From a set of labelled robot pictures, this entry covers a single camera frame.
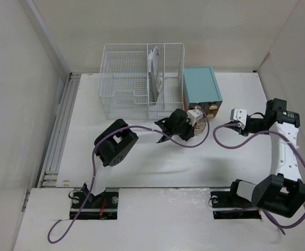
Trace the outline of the teal drawer cabinet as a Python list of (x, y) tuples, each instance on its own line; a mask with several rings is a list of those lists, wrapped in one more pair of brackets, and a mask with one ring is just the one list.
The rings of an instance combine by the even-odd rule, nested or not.
[(216, 117), (223, 102), (213, 67), (186, 67), (183, 70), (184, 108), (198, 107), (208, 118)]

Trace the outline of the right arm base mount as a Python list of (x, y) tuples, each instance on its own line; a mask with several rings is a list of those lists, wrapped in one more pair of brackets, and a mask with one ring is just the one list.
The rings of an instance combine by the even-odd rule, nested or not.
[(259, 209), (251, 203), (255, 184), (237, 179), (229, 188), (212, 188), (209, 206), (215, 220), (245, 220), (262, 218)]

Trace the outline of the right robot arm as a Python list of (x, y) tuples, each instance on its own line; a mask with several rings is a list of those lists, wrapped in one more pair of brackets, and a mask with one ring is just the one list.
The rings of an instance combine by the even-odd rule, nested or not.
[(270, 136), (272, 160), (270, 173), (259, 184), (237, 179), (227, 200), (239, 206), (248, 200), (252, 206), (287, 218), (292, 217), (305, 202), (305, 184), (302, 181), (297, 156), (292, 150), (297, 143), (300, 116), (287, 110), (287, 102), (274, 98), (266, 103), (262, 118), (252, 118), (246, 110), (234, 108), (231, 121), (239, 123), (235, 130), (242, 136), (264, 132)]

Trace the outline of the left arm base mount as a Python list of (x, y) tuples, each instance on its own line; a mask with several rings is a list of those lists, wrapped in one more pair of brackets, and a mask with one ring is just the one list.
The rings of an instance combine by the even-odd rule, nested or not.
[[(69, 212), (70, 220), (74, 219), (81, 207), (85, 195), (81, 190), (73, 190), (69, 193), (71, 208)], [(99, 195), (94, 204), (86, 202), (78, 220), (116, 220), (118, 216), (119, 189), (106, 189)]]

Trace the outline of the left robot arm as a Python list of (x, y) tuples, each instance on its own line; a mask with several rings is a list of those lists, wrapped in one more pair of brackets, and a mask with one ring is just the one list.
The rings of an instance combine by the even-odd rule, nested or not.
[[(158, 143), (164, 143), (174, 135), (179, 136), (183, 141), (188, 141), (194, 137), (195, 126), (202, 117), (202, 111), (199, 109), (188, 111), (176, 109), (168, 118), (154, 123), (161, 129), (162, 137)], [(101, 175), (108, 176), (111, 168), (121, 163), (136, 144), (139, 137), (131, 130), (132, 128), (123, 119), (117, 119), (94, 141), (91, 182), (85, 183), (82, 188), (84, 201), (88, 206), (92, 208), (99, 206), (106, 190), (105, 179), (96, 178), (98, 171), (95, 157), (102, 162)]]

